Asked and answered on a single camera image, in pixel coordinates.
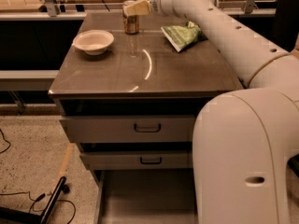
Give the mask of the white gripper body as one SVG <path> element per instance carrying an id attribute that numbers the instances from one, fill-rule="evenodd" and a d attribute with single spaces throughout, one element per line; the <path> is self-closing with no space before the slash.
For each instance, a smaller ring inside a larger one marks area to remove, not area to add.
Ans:
<path id="1" fill-rule="evenodd" d="M 151 10 L 160 16 L 177 16 L 175 0 L 149 0 Z"/>

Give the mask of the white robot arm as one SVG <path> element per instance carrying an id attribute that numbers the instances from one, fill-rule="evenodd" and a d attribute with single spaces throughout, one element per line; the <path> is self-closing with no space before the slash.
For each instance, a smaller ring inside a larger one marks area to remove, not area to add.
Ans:
<path id="1" fill-rule="evenodd" d="M 245 86 L 213 98 L 194 124 L 198 224 L 290 224 L 286 169 L 299 152 L 299 60 L 211 0 L 137 0 L 124 11 L 199 25 Z"/>

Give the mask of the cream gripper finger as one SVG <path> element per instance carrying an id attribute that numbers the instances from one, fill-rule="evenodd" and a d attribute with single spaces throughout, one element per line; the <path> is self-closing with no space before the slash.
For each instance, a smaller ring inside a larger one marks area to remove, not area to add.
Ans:
<path id="1" fill-rule="evenodd" d="M 151 11 L 150 1 L 149 0 L 125 1 L 122 9 L 123 9 L 123 13 L 127 17 L 149 15 Z"/>

